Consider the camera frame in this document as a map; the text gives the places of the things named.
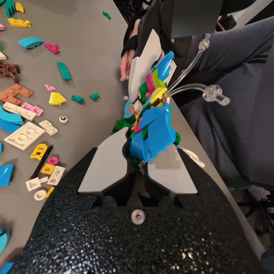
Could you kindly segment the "black chair base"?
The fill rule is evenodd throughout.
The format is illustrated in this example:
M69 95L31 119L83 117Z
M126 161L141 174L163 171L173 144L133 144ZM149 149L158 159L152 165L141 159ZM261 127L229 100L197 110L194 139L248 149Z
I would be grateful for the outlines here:
M246 203L237 203L239 207L248 207L249 211L244 215L246 218L250 217L256 211L259 212L262 222L262 230L255 229L255 233L262 237L264 234L270 233L273 235L274 231L274 214L268 209L274 208L274 191L271 190L266 199L261 201L248 201Z

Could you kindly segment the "person's right hand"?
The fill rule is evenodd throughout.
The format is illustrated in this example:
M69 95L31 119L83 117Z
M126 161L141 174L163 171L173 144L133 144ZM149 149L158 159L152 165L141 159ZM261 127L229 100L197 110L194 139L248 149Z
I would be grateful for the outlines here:
M134 39L137 37L139 23L140 23L140 19L137 19L135 21L134 28L130 32L128 42L133 43ZM119 66L119 78L120 78L121 82L125 81L126 77L130 73L131 63L132 63L133 57L135 55L135 51L136 51L136 49L133 47L128 48L125 50L125 52L121 58L121 63Z

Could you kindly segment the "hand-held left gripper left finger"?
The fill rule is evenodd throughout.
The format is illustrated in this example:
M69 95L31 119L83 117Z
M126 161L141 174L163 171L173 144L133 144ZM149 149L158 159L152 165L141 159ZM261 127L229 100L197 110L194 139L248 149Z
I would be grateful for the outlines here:
M129 128L109 136L98 147L78 189L79 194L124 198L130 192L129 161L125 156Z

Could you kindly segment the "scattered loose lego bricks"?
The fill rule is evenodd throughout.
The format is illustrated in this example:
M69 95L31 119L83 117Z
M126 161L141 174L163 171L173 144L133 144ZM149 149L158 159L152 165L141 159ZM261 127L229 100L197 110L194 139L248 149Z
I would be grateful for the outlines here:
M65 175L93 147L110 136L124 108L125 87L119 81L122 41L127 23L113 1L15 1L30 28L9 24L1 7L2 53L18 64L19 85L33 91L16 98L44 112L15 137L1 129L1 166L14 165L9 186L1 187L1 227L11 237L1 252L1 268L20 256L46 199L39 189L28 191L38 164L30 156L37 145L53 146L49 157L59 159Z

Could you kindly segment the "colourful lego model green base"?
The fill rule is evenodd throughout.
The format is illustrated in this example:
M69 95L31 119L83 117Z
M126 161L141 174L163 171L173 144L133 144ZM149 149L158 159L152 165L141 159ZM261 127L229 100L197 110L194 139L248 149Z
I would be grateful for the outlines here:
M178 79L171 84L166 82L167 59L175 62L173 51L162 55L156 61L142 86L139 88L139 97L134 103L129 99L125 105L124 118L117 121L112 134L124 127L131 126L129 135L129 160L139 174L145 175L145 164L151 158L156 159L160 151L165 151L170 145L178 148L180 135L171 127L172 107L169 103L170 97L187 90L198 90L203 93L202 98L207 102L217 102L222 106L230 103L230 98L222 94L218 85L188 84L175 88L192 70L203 52L209 47L210 34L198 45L198 53L186 70L183 70Z

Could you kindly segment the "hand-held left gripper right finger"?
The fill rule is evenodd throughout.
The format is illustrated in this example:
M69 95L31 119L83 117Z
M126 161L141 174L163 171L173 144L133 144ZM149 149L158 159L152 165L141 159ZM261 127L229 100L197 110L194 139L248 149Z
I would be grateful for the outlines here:
M148 176L173 194L195 195L197 189L175 145L160 151L157 158L148 162Z

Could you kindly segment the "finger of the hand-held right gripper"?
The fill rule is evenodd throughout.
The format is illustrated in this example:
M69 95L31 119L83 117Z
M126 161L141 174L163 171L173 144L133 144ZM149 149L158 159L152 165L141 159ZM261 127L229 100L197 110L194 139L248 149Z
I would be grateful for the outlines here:
M170 82L177 65L175 64L174 60L169 58L167 59L167 66L166 66L166 82Z
M140 56L133 58L128 82L128 97L134 103L139 97L139 88L153 64L160 59L162 48L157 32L152 29Z

